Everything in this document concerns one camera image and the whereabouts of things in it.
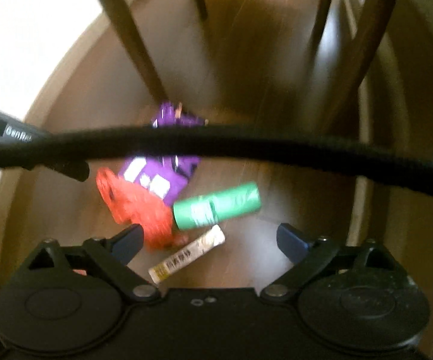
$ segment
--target black cable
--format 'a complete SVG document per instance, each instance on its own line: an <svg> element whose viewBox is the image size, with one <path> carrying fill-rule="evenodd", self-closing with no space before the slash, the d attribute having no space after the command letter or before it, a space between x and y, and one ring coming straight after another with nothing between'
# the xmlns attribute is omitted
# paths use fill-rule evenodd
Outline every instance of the black cable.
<svg viewBox="0 0 433 360"><path fill-rule="evenodd" d="M311 167L410 188L433 196L433 163L357 142L255 132L227 126L121 127L53 135L0 146L0 168L136 155L248 158Z"/></svg>

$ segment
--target red cloth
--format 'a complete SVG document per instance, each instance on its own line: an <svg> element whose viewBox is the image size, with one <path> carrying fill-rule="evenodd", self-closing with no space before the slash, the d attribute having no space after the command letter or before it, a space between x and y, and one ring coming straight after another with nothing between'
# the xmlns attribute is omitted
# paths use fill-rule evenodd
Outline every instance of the red cloth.
<svg viewBox="0 0 433 360"><path fill-rule="evenodd" d="M100 168L96 175L96 185L115 222L140 224L145 234L145 245L151 249L187 243L186 234L172 233L171 208L140 184L130 183L108 168Z"/></svg>

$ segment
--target purple package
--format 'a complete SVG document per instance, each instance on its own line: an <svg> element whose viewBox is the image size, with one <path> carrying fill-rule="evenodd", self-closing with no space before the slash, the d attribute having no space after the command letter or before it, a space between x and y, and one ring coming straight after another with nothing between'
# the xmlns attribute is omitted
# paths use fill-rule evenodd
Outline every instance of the purple package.
<svg viewBox="0 0 433 360"><path fill-rule="evenodd" d="M175 108L170 102L163 103L152 120L154 128L203 126L206 123L205 119L184 112L181 104ZM140 184L159 196L167 206L172 206L199 162L200 158L195 156L136 157L125 162L119 175Z"/></svg>

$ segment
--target green cylinder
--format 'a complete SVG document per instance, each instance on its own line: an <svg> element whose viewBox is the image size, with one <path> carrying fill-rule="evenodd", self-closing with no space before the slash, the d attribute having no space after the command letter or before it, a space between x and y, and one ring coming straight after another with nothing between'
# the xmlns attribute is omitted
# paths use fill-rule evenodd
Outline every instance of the green cylinder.
<svg viewBox="0 0 433 360"><path fill-rule="evenodd" d="M215 225L260 208L258 186L252 182L230 190L180 200L173 205L173 215L180 230L189 230Z"/></svg>

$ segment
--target metal bolt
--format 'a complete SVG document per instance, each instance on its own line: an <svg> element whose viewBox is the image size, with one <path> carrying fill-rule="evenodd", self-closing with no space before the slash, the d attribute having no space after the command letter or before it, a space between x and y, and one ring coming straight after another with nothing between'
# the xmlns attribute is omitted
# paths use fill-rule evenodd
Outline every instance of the metal bolt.
<svg viewBox="0 0 433 360"><path fill-rule="evenodd" d="M283 284L271 284L264 291L266 295L272 298L280 298L288 293L288 288Z"/></svg>
<svg viewBox="0 0 433 360"><path fill-rule="evenodd" d="M156 288L148 284L143 284L133 288L133 294L135 294L138 298L150 298L156 294Z"/></svg>
<svg viewBox="0 0 433 360"><path fill-rule="evenodd" d="M192 299L190 304L196 307L200 307L203 306L205 302L203 302L201 299Z"/></svg>

